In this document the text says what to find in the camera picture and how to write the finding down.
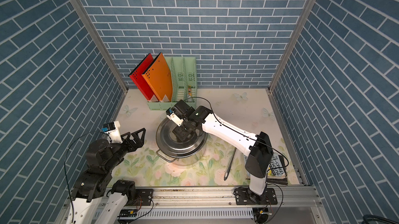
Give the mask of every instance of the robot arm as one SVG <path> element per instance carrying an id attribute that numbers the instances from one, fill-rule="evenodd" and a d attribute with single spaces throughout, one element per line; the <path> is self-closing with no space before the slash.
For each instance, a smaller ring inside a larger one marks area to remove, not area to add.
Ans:
<path id="1" fill-rule="evenodd" d="M 136 198 L 133 181 L 118 180 L 111 189 L 111 195 L 95 224 L 114 223 L 122 208 Z"/>
<path id="2" fill-rule="evenodd" d="M 120 127 L 118 121 L 105 124 L 102 131 L 110 135 L 111 142 L 106 139 L 98 139 L 89 145 L 86 152 L 88 169 L 77 178 L 74 184 L 71 194 L 73 207 L 71 205 L 69 208 L 67 224 L 91 223 L 107 185 L 112 179 L 113 168 L 124 160 L 123 157 L 128 152 L 136 151 L 143 146 L 146 131 L 144 128 L 133 133 L 128 132 L 120 135 L 118 127 Z M 126 196 L 129 196 L 129 194 L 120 195 L 119 198 L 122 199 L 118 201 L 121 205 Z"/>
<path id="3" fill-rule="evenodd" d="M 166 111 L 167 117 L 176 123 L 172 131 L 177 138 L 184 141 L 190 133 L 197 135 L 202 132 L 213 134 L 235 146 L 248 157 L 245 169 L 251 175 L 249 189 L 257 195 L 262 195 L 266 188 L 267 167 L 273 156 L 268 135 L 259 135 L 244 131 L 215 115 L 210 109 L 199 106 L 194 110 L 180 100 L 174 107 Z"/>

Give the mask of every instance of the orange file folder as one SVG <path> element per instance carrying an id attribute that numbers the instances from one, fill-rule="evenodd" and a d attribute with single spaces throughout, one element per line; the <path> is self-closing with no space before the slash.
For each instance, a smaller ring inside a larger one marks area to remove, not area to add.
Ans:
<path id="1" fill-rule="evenodd" d="M 172 74 L 162 52 L 158 54 L 142 76 L 160 102 L 172 100 Z"/>

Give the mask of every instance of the black cable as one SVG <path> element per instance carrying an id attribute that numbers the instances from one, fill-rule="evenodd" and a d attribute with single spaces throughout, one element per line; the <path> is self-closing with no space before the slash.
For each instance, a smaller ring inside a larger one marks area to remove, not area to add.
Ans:
<path id="1" fill-rule="evenodd" d="M 372 215 L 372 214 L 366 214 L 363 216 L 363 222 L 362 224 L 369 224 L 370 221 L 375 221 L 375 222 L 382 222 L 382 223 L 387 223 L 387 224 L 399 224 L 399 222 L 380 217 L 377 215 Z"/>
<path id="2" fill-rule="evenodd" d="M 224 125 L 221 121 L 219 121 L 219 119 L 217 119 L 217 117 L 216 117 L 216 115 L 215 115 L 215 112 L 214 112 L 213 109 L 212 109 L 211 103 L 210 103 L 207 99 L 205 99 L 205 98 L 203 98 L 203 97 L 189 97 L 189 98 L 187 98 L 187 99 L 190 99 L 190 98 L 201 98 L 201 99 L 207 101 L 207 102 L 209 103 L 209 106 L 211 107 L 211 111 L 212 111 L 212 113 L 213 113 L 213 116 L 216 118 L 216 120 L 217 120 L 221 125 L 223 125 L 224 127 L 229 128 L 230 130 L 232 130 L 232 131 L 234 131 L 234 132 L 237 132 L 238 134 L 242 135 L 243 137 L 245 137 L 245 138 L 247 138 L 247 139 L 251 139 L 252 141 L 259 142 L 258 140 L 252 139 L 251 137 L 247 137 L 246 135 L 243 135 L 242 133 L 236 131 L 235 129 L 230 128 L 229 126 Z M 277 168 L 273 168 L 273 169 L 286 168 L 286 167 L 288 167 L 288 165 L 290 164 L 290 161 L 288 161 L 287 157 L 284 156 L 280 151 L 278 151 L 278 150 L 276 150 L 275 148 L 273 148 L 272 146 L 267 145 L 267 144 L 265 143 L 265 142 L 266 142 L 265 140 L 263 140 L 263 141 L 264 141 L 264 142 L 259 142 L 259 143 L 262 143 L 262 144 L 266 145 L 267 147 L 270 147 L 270 148 L 272 148 L 273 150 L 277 151 L 279 154 L 282 155 L 282 157 L 284 157 L 284 158 L 287 160 L 287 164 L 286 164 L 285 166 L 283 166 L 283 167 L 277 167 Z"/>
<path id="3" fill-rule="evenodd" d="M 138 219 L 140 219 L 141 217 L 146 216 L 147 214 L 149 214 L 149 213 L 152 211 L 152 209 L 154 208 L 154 202 L 152 201 L 152 199 L 150 199 L 150 200 L 151 200 L 151 202 L 152 202 L 152 207 L 151 207 L 150 211 L 148 211 L 145 215 L 142 215 L 142 216 L 140 216 L 140 217 L 134 219 L 133 221 L 138 220 Z"/>
<path id="4" fill-rule="evenodd" d="M 278 185 L 275 184 L 275 183 L 270 183 L 270 184 L 276 185 L 276 186 L 281 190 L 281 202 L 280 202 L 280 206 L 278 207 L 278 209 L 276 210 L 276 212 L 273 214 L 272 218 L 270 218 L 267 222 L 265 222 L 265 224 L 266 224 L 266 223 L 269 223 L 269 222 L 276 216 L 276 214 L 277 214 L 277 212 L 280 210 L 281 205 L 282 205 L 283 200 L 284 200 L 284 193 L 282 192 L 282 189 L 280 188 L 280 186 L 278 186 Z"/>
<path id="5" fill-rule="evenodd" d="M 134 202 L 136 202 L 136 201 L 139 200 L 139 199 L 140 199 L 140 202 L 141 202 L 141 198 L 137 198 L 136 200 L 131 200 L 131 201 L 127 202 L 127 203 L 125 204 L 125 206 L 128 206 L 128 205 L 130 205 L 130 204 L 133 204 Z"/>
<path id="6" fill-rule="evenodd" d="M 101 133 L 101 134 L 105 134 L 105 133 L 102 132 L 102 131 L 90 131 L 90 132 L 87 132 L 86 134 L 83 134 L 82 136 L 76 138 L 76 139 L 71 143 L 71 145 L 68 147 L 67 152 L 66 152 L 66 154 L 65 154 L 65 159 L 64 159 L 64 172 L 65 172 L 65 181 L 67 182 L 67 187 L 68 187 L 69 199 L 70 199 L 70 201 L 71 201 L 71 206 L 72 206 L 72 222 L 71 222 L 71 223 L 73 223 L 73 219 L 74 219 L 74 217 L 75 217 L 75 209 L 74 209 L 74 207 L 73 207 L 72 196 L 71 196 L 71 189 L 70 189 L 70 187 L 69 187 L 68 176 L 67 176 L 67 157 L 68 157 L 68 152 L 69 152 L 70 148 L 72 147 L 72 145 L 73 145 L 77 140 L 79 140 L 80 138 L 82 138 L 82 137 L 84 137 L 84 136 L 86 136 L 86 135 L 88 135 L 88 134 L 90 134 L 90 133 L 95 133 L 95 132 L 98 132 L 98 133 Z"/>

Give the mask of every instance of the pot lid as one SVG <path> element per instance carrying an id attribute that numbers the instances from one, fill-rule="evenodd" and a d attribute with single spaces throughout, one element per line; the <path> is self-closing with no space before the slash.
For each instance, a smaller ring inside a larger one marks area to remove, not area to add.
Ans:
<path id="1" fill-rule="evenodd" d="M 190 135 L 187 141 L 182 142 L 172 132 L 176 126 L 172 120 L 165 118 L 156 131 L 156 144 L 164 154 L 175 158 L 189 157 L 204 146 L 208 137 L 206 132 L 200 136 Z"/>

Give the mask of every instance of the vented panel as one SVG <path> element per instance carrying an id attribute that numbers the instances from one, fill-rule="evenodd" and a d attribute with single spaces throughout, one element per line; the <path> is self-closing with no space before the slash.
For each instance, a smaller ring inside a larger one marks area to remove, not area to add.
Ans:
<path id="1" fill-rule="evenodd" d="M 183 73 L 182 73 L 182 72 L 178 72 L 178 73 L 177 73 L 177 79 L 178 79 L 179 81 L 183 81 Z"/>
<path id="2" fill-rule="evenodd" d="M 150 208 L 142 208 L 137 217 L 145 215 Z M 97 219 L 101 210 L 97 210 L 93 219 Z M 242 219 L 253 218 L 252 208 L 159 208 L 153 209 L 142 219 Z M 135 219 L 135 217 L 121 217 L 121 220 Z"/>
<path id="3" fill-rule="evenodd" d="M 188 81 L 195 81 L 195 80 L 196 80 L 195 74 L 192 72 L 189 72 L 188 73 Z"/>

